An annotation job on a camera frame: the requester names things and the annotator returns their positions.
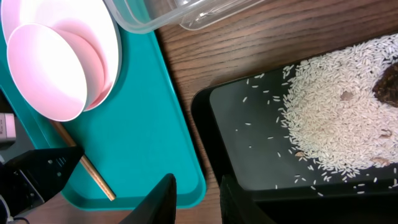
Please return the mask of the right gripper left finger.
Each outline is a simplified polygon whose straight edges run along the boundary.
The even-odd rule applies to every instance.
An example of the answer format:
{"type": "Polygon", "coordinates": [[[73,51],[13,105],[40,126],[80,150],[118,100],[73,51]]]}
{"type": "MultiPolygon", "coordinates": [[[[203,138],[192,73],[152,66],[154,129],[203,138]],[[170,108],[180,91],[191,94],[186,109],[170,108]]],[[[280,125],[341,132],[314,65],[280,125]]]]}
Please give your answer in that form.
{"type": "Polygon", "coordinates": [[[173,174],[166,174],[143,201],[120,224],[174,224],[177,183],[173,174]]]}

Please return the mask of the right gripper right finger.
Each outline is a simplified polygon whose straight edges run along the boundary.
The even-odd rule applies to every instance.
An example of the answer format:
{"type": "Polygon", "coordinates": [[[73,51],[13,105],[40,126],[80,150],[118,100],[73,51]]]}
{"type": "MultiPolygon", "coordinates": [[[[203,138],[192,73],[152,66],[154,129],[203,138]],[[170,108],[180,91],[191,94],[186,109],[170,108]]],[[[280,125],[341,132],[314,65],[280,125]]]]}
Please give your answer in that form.
{"type": "Polygon", "coordinates": [[[222,224],[276,224],[230,175],[220,184],[222,224]]]}

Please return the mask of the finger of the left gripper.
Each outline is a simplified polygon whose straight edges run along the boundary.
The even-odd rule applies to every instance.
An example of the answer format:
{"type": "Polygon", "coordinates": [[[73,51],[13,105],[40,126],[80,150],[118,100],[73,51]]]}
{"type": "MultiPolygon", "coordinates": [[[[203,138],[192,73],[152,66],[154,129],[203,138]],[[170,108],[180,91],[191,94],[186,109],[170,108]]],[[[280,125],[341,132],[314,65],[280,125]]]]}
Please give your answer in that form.
{"type": "Polygon", "coordinates": [[[56,196],[83,155],[78,146],[36,149],[1,164],[1,217],[14,218],[56,196]]]}

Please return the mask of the wooden chopsticks pair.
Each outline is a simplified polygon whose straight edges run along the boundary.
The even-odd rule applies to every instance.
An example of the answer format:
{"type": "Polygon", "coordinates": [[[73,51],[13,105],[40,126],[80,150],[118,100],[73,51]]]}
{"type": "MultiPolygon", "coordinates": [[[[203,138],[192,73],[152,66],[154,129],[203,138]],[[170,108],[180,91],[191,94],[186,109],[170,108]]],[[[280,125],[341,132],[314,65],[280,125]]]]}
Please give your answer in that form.
{"type": "MultiPolygon", "coordinates": [[[[50,123],[68,146],[77,146],[77,143],[73,140],[68,131],[62,126],[60,122],[50,120],[50,123]]],[[[103,193],[107,196],[107,198],[110,201],[115,200],[116,195],[85,154],[82,155],[80,163],[85,168],[87,173],[91,176],[91,178],[96,182],[99,188],[103,191],[103,193]]]]}

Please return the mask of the small pink bowl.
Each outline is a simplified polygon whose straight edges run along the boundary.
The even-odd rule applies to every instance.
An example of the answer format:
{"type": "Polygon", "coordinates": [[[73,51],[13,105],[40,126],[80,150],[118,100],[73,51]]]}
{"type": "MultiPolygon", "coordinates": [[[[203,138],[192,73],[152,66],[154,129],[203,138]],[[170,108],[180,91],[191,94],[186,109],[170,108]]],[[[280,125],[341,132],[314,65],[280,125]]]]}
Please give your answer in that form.
{"type": "Polygon", "coordinates": [[[22,25],[12,32],[7,62],[26,102],[55,121],[75,119],[104,87],[103,64],[91,44],[41,24],[22,25]]]}

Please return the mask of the white rice pile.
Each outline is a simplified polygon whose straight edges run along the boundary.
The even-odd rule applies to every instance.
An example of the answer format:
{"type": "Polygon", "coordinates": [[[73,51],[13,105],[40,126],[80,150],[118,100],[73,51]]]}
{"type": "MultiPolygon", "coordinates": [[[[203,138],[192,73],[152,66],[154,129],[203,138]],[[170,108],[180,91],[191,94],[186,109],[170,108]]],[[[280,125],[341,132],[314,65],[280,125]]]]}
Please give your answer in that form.
{"type": "Polygon", "coordinates": [[[397,63],[397,36],[385,35],[262,73],[234,87],[231,163],[246,190],[354,181],[364,193],[371,168],[397,165],[397,107],[373,87],[397,63]]]}

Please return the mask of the brown food scrap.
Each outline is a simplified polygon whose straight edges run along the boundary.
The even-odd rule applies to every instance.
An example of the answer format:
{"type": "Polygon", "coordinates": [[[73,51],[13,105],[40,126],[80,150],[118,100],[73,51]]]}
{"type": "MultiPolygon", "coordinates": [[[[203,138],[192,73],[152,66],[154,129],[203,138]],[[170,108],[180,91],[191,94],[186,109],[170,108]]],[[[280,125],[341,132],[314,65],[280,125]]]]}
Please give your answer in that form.
{"type": "Polygon", "coordinates": [[[381,103],[397,107],[397,86],[397,63],[393,63],[376,82],[373,92],[381,103]]]}

